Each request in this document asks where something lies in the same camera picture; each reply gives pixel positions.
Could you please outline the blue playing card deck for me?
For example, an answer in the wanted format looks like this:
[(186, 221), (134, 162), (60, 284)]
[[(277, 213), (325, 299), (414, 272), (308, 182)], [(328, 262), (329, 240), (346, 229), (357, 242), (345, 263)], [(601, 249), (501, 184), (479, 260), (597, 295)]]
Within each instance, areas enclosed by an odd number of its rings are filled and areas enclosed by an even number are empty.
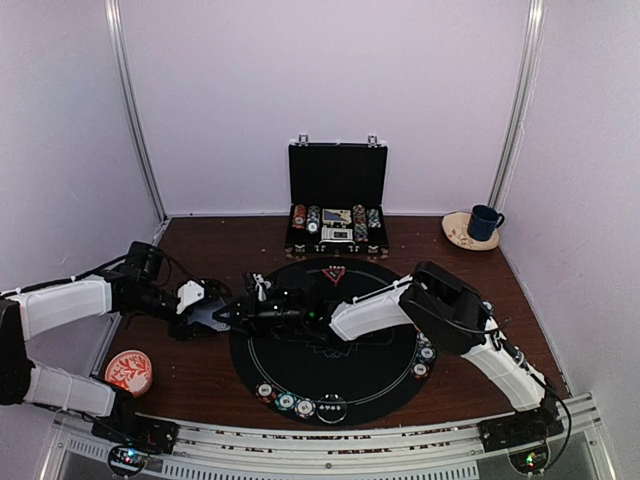
[(220, 323), (212, 319), (212, 313), (224, 306), (222, 302), (212, 305), (206, 305), (203, 307), (195, 304), (191, 309), (190, 313), (187, 315), (187, 324), (199, 323), (202, 326), (208, 327), (215, 332), (228, 332), (230, 331), (230, 326), (225, 323)]

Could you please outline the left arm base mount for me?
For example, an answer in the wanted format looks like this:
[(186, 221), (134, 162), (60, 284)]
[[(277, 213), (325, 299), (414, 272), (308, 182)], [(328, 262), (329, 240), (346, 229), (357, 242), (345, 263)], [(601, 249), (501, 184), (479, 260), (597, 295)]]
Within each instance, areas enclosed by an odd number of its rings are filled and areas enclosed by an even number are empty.
[(141, 416), (136, 416), (129, 428), (107, 419), (92, 423), (93, 436), (113, 443), (106, 463), (122, 478), (141, 473), (154, 456), (171, 454), (179, 433), (179, 425), (174, 422)]

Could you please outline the red black chips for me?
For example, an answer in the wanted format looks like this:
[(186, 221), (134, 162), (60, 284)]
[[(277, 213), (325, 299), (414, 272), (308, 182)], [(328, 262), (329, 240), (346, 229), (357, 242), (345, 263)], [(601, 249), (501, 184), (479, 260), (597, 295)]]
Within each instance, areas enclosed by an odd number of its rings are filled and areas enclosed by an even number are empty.
[(255, 388), (255, 394), (256, 398), (260, 402), (266, 404), (273, 403), (278, 397), (277, 390), (271, 383), (268, 382), (262, 382), (258, 384)]
[(423, 380), (429, 377), (431, 368), (429, 364), (416, 362), (412, 365), (411, 375), (417, 380)]

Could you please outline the green chips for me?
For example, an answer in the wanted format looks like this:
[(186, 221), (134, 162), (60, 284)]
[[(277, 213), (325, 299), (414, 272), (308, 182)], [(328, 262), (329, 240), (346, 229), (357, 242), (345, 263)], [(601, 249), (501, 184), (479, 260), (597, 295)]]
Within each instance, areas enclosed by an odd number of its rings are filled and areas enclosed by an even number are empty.
[(275, 405), (279, 410), (288, 411), (295, 407), (296, 398), (290, 393), (280, 393), (275, 399)]
[(418, 358), (422, 363), (430, 363), (436, 358), (436, 351), (431, 345), (422, 345), (418, 350)]

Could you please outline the clear round dealer button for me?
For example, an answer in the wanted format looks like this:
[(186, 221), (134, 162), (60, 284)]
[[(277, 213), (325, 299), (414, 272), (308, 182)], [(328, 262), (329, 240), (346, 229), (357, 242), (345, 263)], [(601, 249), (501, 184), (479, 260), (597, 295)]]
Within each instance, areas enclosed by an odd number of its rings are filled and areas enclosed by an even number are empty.
[(347, 415), (347, 402), (337, 393), (327, 393), (316, 402), (316, 416), (325, 424), (335, 425)]

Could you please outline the red triangle all-in marker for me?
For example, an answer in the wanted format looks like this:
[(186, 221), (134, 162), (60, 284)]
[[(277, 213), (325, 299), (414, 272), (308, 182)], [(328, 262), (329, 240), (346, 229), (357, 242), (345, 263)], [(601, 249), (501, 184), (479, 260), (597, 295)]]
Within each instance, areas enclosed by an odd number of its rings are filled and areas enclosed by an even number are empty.
[(338, 285), (340, 280), (346, 273), (346, 268), (344, 266), (329, 266), (327, 268), (323, 268), (322, 273), (334, 285)]

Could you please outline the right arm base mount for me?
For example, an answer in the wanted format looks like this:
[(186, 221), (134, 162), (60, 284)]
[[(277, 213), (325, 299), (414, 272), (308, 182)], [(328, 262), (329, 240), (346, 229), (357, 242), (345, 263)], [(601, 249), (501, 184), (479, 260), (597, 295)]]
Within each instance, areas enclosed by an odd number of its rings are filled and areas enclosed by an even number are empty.
[[(564, 428), (561, 420), (545, 420), (524, 413), (484, 420), (478, 424), (479, 437), (486, 453), (507, 450), (511, 467), (519, 474), (543, 475), (564, 453), (572, 425)], [(564, 435), (560, 449), (551, 452), (549, 439)]]

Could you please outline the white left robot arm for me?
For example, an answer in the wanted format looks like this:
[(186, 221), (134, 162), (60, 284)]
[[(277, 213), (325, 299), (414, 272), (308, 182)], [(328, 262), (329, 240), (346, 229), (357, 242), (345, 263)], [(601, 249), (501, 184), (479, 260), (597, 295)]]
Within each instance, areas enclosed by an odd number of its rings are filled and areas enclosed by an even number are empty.
[(168, 292), (156, 283), (162, 265), (186, 270), (158, 247), (134, 241), (126, 254), (79, 275), (2, 293), (2, 405), (39, 404), (104, 418), (106, 429), (121, 443), (137, 442), (144, 424), (134, 415), (132, 393), (32, 360), (26, 344), (44, 332), (112, 313), (165, 320), (174, 337), (187, 338), (197, 326), (191, 315), (223, 302), (231, 291), (221, 281), (187, 273), (185, 282)]

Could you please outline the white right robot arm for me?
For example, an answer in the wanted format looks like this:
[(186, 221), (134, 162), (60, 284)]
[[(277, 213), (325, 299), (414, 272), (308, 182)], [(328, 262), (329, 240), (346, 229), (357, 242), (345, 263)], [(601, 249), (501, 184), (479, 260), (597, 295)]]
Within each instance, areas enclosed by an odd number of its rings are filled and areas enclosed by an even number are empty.
[(508, 342), (491, 304), (433, 262), (345, 300), (323, 293), (303, 262), (268, 277), (248, 273), (245, 281), (244, 295), (213, 313), (216, 322), (247, 336), (295, 332), (330, 348), (412, 327), (432, 348), (469, 361), (502, 391), (515, 411), (512, 430), (519, 440), (533, 441), (560, 422), (551, 382)]

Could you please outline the green chip stack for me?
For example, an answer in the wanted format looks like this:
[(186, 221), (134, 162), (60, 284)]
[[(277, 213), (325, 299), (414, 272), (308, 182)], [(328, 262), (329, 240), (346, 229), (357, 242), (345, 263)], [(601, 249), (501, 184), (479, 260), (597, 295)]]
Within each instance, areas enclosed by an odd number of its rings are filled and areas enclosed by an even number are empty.
[(489, 315), (493, 315), (495, 312), (494, 306), (491, 302), (488, 301), (484, 301), (483, 302), (483, 306), (485, 308), (485, 310), (488, 312)]

